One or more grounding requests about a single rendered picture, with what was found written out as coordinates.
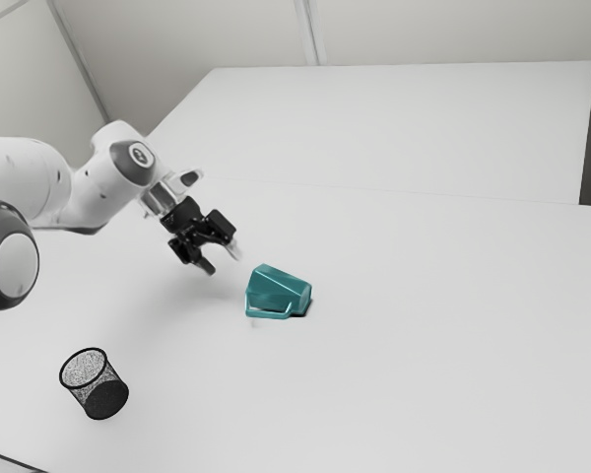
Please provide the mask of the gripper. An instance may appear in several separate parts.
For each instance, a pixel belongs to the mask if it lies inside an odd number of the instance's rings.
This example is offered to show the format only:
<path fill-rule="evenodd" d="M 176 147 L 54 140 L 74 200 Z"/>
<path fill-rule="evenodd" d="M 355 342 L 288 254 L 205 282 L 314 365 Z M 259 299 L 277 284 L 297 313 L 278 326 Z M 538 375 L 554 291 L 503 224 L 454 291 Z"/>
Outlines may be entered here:
<path fill-rule="evenodd" d="M 165 213 L 160 223 L 172 235 L 167 244 L 178 259 L 183 264 L 195 264 L 208 276 L 214 275 L 216 268 L 203 255 L 203 245 L 223 246 L 236 261 L 242 257 L 234 239 L 236 227 L 217 209 L 203 215 L 198 203 L 190 196 Z"/>

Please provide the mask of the teal faceted mug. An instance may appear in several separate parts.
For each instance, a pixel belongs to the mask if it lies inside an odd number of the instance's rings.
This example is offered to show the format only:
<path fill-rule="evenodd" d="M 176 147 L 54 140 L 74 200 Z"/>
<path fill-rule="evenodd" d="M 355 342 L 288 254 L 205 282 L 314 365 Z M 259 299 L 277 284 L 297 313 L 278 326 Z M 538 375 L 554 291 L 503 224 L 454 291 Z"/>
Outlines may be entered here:
<path fill-rule="evenodd" d="M 267 264 L 251 272 L 245 290 L 245 314 L 252 318 L 285 320 L 306 316 L 312 285 Z"/>

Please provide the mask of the black mesh pen holder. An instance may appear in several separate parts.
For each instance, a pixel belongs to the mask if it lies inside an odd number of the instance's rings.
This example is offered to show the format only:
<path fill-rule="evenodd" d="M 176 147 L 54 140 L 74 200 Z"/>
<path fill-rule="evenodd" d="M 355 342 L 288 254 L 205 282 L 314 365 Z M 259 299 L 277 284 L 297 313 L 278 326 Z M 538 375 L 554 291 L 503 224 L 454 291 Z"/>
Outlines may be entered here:
<path fill-rule="evenodd" d="M 89 347 L 71 355 L 61 366 L 58 379 L 92 420 L 113 417 L 129 398 L 129 387 L 101 348 Z"/>

